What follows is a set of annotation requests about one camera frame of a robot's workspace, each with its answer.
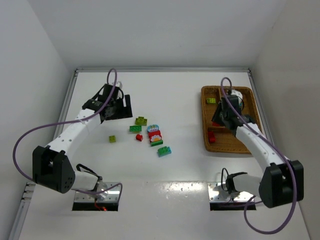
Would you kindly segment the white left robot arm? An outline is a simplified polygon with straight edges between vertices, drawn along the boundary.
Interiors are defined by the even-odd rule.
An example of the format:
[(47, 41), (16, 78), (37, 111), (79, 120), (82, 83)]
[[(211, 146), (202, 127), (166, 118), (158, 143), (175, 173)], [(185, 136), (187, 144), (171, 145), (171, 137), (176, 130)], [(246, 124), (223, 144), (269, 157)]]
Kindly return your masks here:
[(103, 122), (131, 118), (130, 95), (122, 84), (105, 84), (81, 107), (75, 120), (45, 147), (32, 153), (32, 180), (41, 186), (65, 194), (69, 190), (95, 192), (102, 177), (97, 173), (72, 166), (73, 156), (81, 143)]

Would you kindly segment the red long lego brick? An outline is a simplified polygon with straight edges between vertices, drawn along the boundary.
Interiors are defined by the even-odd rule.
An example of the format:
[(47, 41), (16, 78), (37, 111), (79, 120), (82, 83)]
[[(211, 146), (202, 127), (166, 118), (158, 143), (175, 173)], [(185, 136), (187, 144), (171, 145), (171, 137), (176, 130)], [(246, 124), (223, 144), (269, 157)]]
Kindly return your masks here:
[(214, 134), (213, 131), (208, 131), (208, 132), (207, 132), (207, 137), (208, 137), (208, 142), (209, 142), (210, 144), (213, 144), (213, 143), (216, 142), (216, 136), (215, 136), (215, 134)]

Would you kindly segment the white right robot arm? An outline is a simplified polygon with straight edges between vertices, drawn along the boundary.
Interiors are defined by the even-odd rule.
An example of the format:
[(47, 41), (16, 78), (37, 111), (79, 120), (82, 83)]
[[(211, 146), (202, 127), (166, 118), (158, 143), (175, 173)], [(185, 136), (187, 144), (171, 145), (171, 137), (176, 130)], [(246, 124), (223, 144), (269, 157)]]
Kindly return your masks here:
[(280, 156), (260, 131), (253, 118), (242, 114), (236, 95), (222, 97), (212, 117), (241, 141), (263, 171), (261, 178), (247, 172), (229, 174), (225, 181), (229, 194), (248, 192), (259, 197), (268, 208), (301, 201), (304, 198), (304, 167), (299, 160)]

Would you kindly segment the red curved lego brick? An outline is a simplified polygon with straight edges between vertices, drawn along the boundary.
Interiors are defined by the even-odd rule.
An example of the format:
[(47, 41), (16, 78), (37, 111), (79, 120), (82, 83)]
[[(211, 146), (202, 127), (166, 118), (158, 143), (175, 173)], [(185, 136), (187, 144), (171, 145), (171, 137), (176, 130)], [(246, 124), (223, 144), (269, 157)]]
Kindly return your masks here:
[(212, 122), (212, 125), (215, 126), (215, 127), (220, 127), (221, 125), (216, 123), (216, 122)]

